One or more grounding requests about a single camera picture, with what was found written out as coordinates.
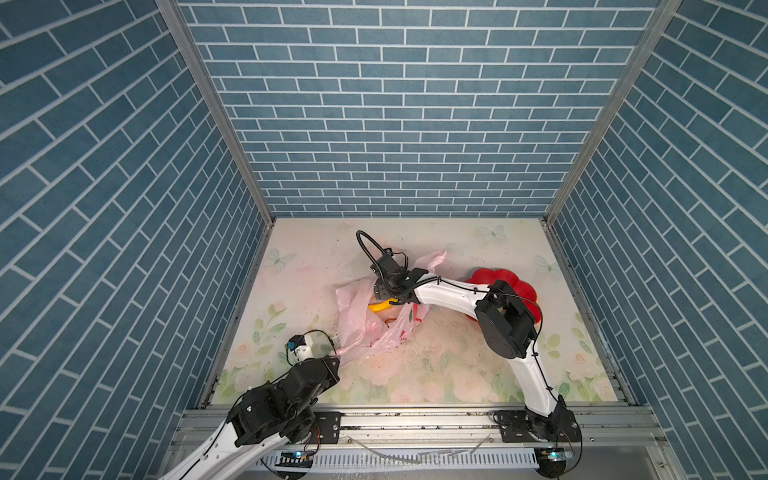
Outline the yellow fake banana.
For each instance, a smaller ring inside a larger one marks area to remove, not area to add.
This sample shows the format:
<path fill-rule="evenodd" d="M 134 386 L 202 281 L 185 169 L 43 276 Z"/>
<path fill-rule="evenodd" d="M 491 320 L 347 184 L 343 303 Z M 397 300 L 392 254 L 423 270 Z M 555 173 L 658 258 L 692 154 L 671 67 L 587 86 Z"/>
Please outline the yellow fake banana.
<path fill-rule="evenodd" d="M 379 312 L 388 310 L 390 308 L 393 308 L 397 305 L 398 305 L 398 301 L 394 298 L 390 298 L 379 303 L 369 304 L 368 309 L 373 313 L 379 313 Z"/>

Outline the pink plastic bag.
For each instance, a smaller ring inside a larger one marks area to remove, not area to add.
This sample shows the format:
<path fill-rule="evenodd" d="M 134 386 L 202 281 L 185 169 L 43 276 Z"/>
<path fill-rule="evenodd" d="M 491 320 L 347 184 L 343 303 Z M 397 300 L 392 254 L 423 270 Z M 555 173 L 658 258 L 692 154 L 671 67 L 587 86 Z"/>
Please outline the pink plastic bag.
<path fill-rule="evenodd" d="M 409 340 L 429 312 L 428 306 L 387 305 L 374 299 L 373 276 L 336 290 L 337 334 L 342 365 L 399 347 Z"/>

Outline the red flower-shaped plate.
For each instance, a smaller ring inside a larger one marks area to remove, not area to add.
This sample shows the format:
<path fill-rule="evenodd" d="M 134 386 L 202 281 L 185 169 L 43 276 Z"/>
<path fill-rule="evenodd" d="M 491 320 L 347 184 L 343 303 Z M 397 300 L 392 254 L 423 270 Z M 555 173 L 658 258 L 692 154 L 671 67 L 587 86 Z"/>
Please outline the red flower-shaped plate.
<path fill-rule="evenodd" d="M 535 324 L 539 325 L 542 320 L 542 312 L 538 306 L 537 292 L 533 286 L 521 280 L 514 272 L 507 269 L 479 268 L 466 279 L 466 282 L 475 285 L 492 285 L 497 280 L 502 280 L 513 288 L 514 292 L 522 298 L 523 303 L 533 314 Z"/>

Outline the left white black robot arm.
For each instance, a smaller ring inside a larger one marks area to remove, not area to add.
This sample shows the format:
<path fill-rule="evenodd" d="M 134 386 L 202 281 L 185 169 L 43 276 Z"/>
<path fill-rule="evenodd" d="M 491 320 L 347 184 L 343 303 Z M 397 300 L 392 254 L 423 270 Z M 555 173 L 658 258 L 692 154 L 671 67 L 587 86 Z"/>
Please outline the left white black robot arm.
<path fill-rule="evenodd" d="M 211 436 L 165 479 L 235 479 L 272 451 L 299 444 L 315 424 L 312 407 L 339 382 L 335 356 L 309 358 L 275 382 L 242 394 Z"/>

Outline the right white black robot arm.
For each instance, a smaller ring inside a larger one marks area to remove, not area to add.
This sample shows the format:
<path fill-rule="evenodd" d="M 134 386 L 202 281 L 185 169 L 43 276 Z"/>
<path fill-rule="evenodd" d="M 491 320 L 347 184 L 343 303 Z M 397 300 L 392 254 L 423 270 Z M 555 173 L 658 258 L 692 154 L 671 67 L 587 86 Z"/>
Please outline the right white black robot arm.
<path fill-rule="evenodd" d="M 506 359 L 524 395 L 529 431 L 554 441 L 571 422 L 563 397 L 547 382 L 538 359 L 537 326 L 543 313 L 537 293 L 506 269 L 481 268 L 467 282 L 447 280 L 424 268 L 408 269 L 387 249 L 371 265 L 377 299 L 394 304 L 439 306 L 475 320 L 488 347 Z"/>

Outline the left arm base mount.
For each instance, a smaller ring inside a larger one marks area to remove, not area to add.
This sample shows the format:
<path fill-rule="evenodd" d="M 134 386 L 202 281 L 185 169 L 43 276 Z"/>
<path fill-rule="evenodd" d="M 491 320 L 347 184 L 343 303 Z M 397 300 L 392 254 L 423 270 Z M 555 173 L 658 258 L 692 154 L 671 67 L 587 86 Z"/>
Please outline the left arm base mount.
<path fill-rule="evenodd" d="M 337 444 L 341 430 L 342 413 L 339 411 L 305 410 L 298 416 L 295 444 Z"/>

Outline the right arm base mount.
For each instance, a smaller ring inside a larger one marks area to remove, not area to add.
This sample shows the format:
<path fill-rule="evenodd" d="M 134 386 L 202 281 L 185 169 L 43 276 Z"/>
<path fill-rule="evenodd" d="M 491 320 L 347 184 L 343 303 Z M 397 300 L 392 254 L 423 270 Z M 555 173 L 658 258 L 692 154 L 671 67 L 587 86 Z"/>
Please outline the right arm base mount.
<path fill-rule="evenodd" d="M 499 427 L 504 443 L 558 443 L 582 440 L 580 427 L 574 414 L 569 410 L 555 411 L 549 416 L 542 416 L 524 410 L 501 410 L 491 416 Z"/>

